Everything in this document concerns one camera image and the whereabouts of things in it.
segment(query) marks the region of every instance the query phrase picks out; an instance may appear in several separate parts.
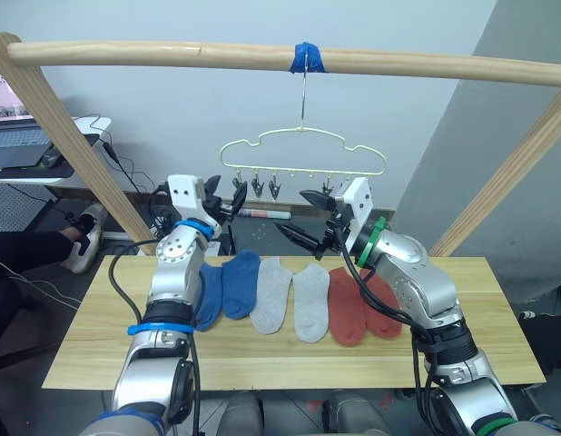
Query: wooden rod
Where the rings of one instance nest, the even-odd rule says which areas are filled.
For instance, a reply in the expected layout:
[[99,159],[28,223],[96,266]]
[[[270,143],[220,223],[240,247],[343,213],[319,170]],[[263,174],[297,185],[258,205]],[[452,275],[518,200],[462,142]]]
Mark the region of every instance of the wooden rod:
[[536,121],[517,149],[500,165],[487,184],[434,245],[430,255],[450,256],[560,137],[561,91]]
[[[142,217],[129,203],[105,165],[79,132],[71,115],[54,94],[41,70],[36,66],[17,66],[9,58],[6,52],[8,45],[19,41],[16,35],[0,34],[0,74],[56,144],[64,158],[130,237],[134,241],[153,239]],[[150,245],[141,248],[146,254],[154,253]]]
[[[288,71],[290,45],[186,42],[13,43],[18,65],[153,65]],[[561,87],[561,64],[480,56],[322,48],[325,69],[337,74],[380,74],[487,80]]]

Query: red sock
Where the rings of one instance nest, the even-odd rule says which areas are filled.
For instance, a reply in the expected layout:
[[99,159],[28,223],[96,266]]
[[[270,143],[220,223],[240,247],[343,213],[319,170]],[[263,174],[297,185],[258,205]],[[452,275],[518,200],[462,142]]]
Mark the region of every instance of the red sock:
[[[368,274],[369,271],[364,270],[361,273],[361,278],[365,278]],[[389,285],[377,274],[369,279],[368,287],[376,297],[389,307],[399,309],[398,300],[393,291],[391,291]],[[383,338],[395,338],[401,333],[400,322],[394,321],[386,315],[371,309],[366,302],[363,302],[363,306],[365,308],[365,323],[370,332]]]
[[329,330],[342,345],[357,345],[365,334],[365,312],[359,287],[345,268],[329,273]]

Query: keyboard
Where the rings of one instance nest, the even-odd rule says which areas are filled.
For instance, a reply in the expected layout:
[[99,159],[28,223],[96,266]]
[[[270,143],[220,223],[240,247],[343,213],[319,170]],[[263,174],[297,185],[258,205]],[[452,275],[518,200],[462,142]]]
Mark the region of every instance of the keyboard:
[[21,145],[44,145],[51,142],[40,128],[20,130],[0,130],[0,147],[19,147]]

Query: blue tape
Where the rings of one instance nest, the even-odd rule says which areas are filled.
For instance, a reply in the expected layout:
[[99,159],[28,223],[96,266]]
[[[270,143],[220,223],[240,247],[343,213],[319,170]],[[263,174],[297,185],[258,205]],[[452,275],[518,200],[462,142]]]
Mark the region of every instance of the blue tape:
[[186,324],[176,324],[173,322],[145,322],[143,324],[135,324],[127,327],[127,334],[134,336],[139,332],[147,332],[149,330],[173,330],[181,333],[193,333],[193,327]]
[[163,420],[161,416],[158,416],[154,413],[147,413],[145,411],[138,411],[134,407],[127,407],[119,411],[104,411],[93,422],[101,421],[107,418],[112,418],[113,416],[124,416],[124,415],[136,416],[138,418],[146,420],[157,430],[157,433],[160,436],[164,435],[165,426],[163,424]]
[[293,74],[304,73],[305,57],[307,57],[307,73],[327,73],[323,66],[323,59],[320,57],[319,48],[311,43],[295,45],[295,59],[292,61],[289,71]]
[[208,241],[210,241],[214,235],[214,228],[210,227],[210,225],[205,225],[205,224],[200,224],[197,223],[195,221],[190,221],[190,220],[181,220],[178,221],[174,227],[177,227],[178,225],[187,225],[188,227],[192,227],[196,230],[199,230]]

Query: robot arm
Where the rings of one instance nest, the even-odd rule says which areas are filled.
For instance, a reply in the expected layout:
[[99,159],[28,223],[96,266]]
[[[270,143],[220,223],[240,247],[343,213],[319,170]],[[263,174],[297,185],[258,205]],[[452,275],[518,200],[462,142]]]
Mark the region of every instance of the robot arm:
[[[515,411],[487,356],[474,343],[455,284],[429,260],[421,243],[386,229],[383,218],[369,219],[373,203],[367,179],[354,179],[334,198],[313,191],[301,194],[331,212],[323,240],[292,224],[277,226],[318,259],[326,250],[352,255],[359,267],[375,270],[389,284],[414,325],[413,340],[425,354],[429,383],[439,386],[426,398],[425,414],[432,401],[446,434],[474,435],[488,421],[515,421]],[[350,269],[355,276],[352,264]]]
[[240,210],[247,192],[243,183],[232,204],[225,204],[213,194],[219,179],[204,185],[190,175],[168,177],[172,204],[184,220],[157,244],[152,288],[142,321],[128,329],[133,340],[113,391],[113,410],[81,436],[163,436],[190,415],[200,386],[192,335],[202,300],[200,268],[208,242]]

